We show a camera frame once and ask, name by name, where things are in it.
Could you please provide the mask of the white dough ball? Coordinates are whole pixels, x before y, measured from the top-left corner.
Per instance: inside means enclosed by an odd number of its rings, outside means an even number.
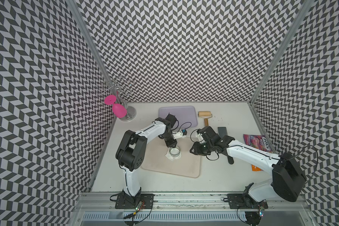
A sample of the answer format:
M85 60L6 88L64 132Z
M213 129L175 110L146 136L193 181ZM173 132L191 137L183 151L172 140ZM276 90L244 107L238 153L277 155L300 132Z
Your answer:
M169 148L166 155L169 160L174 161L181 158L181 150L179 148Z

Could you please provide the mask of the beige plastic tray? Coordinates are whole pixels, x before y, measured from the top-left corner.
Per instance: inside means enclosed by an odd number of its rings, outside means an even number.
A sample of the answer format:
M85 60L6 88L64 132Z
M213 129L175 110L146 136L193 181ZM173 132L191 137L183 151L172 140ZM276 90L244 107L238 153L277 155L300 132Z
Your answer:
M190 138L178 139L177 147L181 150L181 158L171 161L165 155L168 147L164 140L156 138L146 148L146 154L141 168L172 175L197 178L201 171L201 157L190 153L193 146Z

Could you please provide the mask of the black handled metal spatula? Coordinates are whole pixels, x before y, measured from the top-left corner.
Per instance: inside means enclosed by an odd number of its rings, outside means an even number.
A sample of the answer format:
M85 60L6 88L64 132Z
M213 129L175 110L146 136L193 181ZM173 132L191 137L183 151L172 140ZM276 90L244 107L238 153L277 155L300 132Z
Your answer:
M229 142L229 136L226 127L218 127L218 134L221 137L221 139L224 140L225 143ZM227 151L223 151L222 154L227 157L228 163L230 165L234 164L233 157L229 156Z

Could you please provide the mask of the wooden dough roller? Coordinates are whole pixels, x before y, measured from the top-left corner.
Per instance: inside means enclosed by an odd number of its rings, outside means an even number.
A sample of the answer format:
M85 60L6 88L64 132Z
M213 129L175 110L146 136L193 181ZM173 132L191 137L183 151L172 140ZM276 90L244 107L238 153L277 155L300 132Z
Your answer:
M209 119L212 117L211 111L199 111L198 117L204 119L205 127L209 126Z

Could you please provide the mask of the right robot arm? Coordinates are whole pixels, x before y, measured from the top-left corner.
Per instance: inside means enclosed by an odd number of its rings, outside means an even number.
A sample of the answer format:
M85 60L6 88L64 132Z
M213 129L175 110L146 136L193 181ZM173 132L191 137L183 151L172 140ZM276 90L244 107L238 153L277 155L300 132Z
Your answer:
M288 202L295 202L306 183L305 172L290 153L275 154L245 145L228 135L220 136L212 127L206 126L197 131L190 153L200 156L227 153L260 168L272 178L261 183L250 183L243 196L254 202L262 202L269 198L280 197Z

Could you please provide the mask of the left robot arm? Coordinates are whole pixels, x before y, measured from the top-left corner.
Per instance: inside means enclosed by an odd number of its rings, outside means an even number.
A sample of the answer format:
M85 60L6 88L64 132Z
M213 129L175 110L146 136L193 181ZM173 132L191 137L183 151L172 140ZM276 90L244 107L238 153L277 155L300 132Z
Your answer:
M161 138L167 147L175 148L177 146L177 140L172 133L176 122L177 118L168 114L166 118L155 119L144 129L128 130L124 133L115 157L119 167L124 170L125 187L123 191L128 197L135 198L141 193L141 186L134 173L144 161L147 144L155 138Z

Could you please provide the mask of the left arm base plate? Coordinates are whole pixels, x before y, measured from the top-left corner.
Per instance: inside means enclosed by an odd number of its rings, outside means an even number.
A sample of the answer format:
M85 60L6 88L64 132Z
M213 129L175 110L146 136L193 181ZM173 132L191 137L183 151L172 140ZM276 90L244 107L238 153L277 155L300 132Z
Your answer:
M135 209L140 201L144 202L143 209L153 207L154 194L140 194L135 197L127 195L125 192L119 193L115 202L116 209Z

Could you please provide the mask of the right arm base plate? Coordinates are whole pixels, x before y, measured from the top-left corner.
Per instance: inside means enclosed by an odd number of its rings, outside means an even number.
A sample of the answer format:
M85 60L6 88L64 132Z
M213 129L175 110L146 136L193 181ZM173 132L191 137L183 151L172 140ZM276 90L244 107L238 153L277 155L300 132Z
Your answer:
M257 202L253 200L249 195L243 194L227 194L224 202L229 204L230 209L245 208L245 209L268 209L268 204L265 200Z

